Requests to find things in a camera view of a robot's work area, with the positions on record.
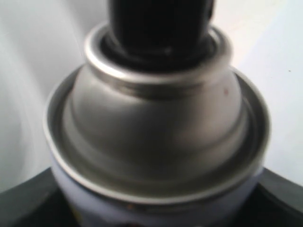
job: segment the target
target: black surface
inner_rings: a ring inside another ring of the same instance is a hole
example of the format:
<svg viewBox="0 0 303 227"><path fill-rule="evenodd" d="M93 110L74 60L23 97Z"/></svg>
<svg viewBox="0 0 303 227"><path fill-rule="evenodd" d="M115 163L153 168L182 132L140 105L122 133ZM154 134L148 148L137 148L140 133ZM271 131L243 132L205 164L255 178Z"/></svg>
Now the black surface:
<svg viewBox="0 0 303 227"><path fill-rule="evenodd" d="M231 227L302 227L303 188L264 171ZM78 227L50 169L0 194L0 227Z"/></svg>
<svg viewBox="0 0 303 227"><path fill-rule="evenodd" d="M103 53L136 69L179 70L214 52L208 33L214 0L109 0Z"/></svg>

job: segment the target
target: black cap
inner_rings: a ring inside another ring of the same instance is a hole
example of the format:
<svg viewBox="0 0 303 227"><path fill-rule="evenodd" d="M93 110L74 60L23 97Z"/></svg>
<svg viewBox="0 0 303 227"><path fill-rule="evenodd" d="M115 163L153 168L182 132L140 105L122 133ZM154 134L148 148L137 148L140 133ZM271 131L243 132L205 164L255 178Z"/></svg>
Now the black cap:
<svg viewBox="0 0 303 227"><path fill-rule="evenodd" d="M208 33L214 0L109 0L103 52L142 70L191 67L214 51Z"/></svg>

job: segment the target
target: black nozzle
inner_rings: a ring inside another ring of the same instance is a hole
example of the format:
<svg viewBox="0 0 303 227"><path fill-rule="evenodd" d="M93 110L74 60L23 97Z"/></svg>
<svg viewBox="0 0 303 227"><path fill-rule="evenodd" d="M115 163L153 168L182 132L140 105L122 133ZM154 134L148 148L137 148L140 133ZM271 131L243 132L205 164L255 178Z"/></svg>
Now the black nozzle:
<svg viewBox="0 0 303 227"><path fill-rule="evenodd" d="M104 53L143 70L190 67L214 51L208 33L214 0L109 0Z"/></svg>

